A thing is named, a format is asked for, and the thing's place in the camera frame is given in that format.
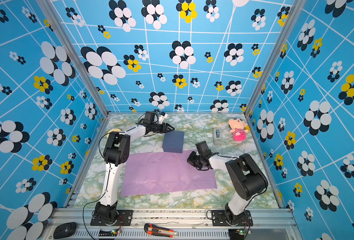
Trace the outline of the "dark blue gift box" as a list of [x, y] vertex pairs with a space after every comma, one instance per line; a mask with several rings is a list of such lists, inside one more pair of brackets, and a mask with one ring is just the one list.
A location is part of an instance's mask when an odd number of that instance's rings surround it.
[[163, 141], [163, 151], [167, 153], [182, 153], [184, 144], [184, 132], [171, 131], [165, 133]]

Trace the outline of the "purple wrapping paper sheet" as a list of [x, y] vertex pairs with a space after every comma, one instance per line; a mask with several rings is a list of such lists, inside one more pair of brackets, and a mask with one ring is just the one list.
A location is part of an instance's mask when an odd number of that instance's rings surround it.
[[130, 155], [126, 162], [121, 196], [216, 189], [213, 170], [199, 171], [187, 162], [191, 152]]

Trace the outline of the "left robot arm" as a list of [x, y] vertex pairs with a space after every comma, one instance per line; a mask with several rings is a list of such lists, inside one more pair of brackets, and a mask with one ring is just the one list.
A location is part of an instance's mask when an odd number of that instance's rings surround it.
[[129, 159], [130, 146], [133, 140], [145, 137], [149, 133], [165, 134], [175, 128], [164, 120], [168, 117], [164, 112], [145, 113], [134, 127], [126, 131], [112, 131], [107, 134], [108, 140], [101, 153], [106, 163], [106, 176], [102, 195], [95, 206], [91, 224], [94, 226], [112, 226], [121, 223], [122, 219], [117, 210], [118, 186], [122, 168]]

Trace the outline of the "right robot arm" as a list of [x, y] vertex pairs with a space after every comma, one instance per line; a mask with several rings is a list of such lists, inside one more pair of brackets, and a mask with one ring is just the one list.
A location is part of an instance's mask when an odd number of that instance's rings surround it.
[[207, 143], [196, 144], [197, 151], [190, 153], [187, 162], [198, 171], [226, 171], [235, 189], [233, 198], [225, 205], [224, 215], [226, 225], [244, 224], [253, 226], [253, 220], [248, 205], [256, 196], [263, 194], [269, 182], [262, 170], [249, 154], [238, 157], [222, 156], [212, 152]]

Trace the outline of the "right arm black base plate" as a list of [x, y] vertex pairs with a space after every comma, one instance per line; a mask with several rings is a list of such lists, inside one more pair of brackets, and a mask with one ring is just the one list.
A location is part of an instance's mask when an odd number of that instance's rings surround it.
[[214, 227], [252, 227], [254, 225], [251, 212], [245, 210], [239, 215], [233, 215], [226, 210], [212, 210], [211, 219]]

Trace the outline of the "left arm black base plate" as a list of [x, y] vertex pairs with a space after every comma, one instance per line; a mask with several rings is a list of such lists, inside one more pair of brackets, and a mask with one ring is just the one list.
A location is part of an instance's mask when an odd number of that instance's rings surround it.
[[92, 214], [91, 226], [130, 226], [133, 218], [133, 210], [115, 210], [105, 219], [95, 211]]

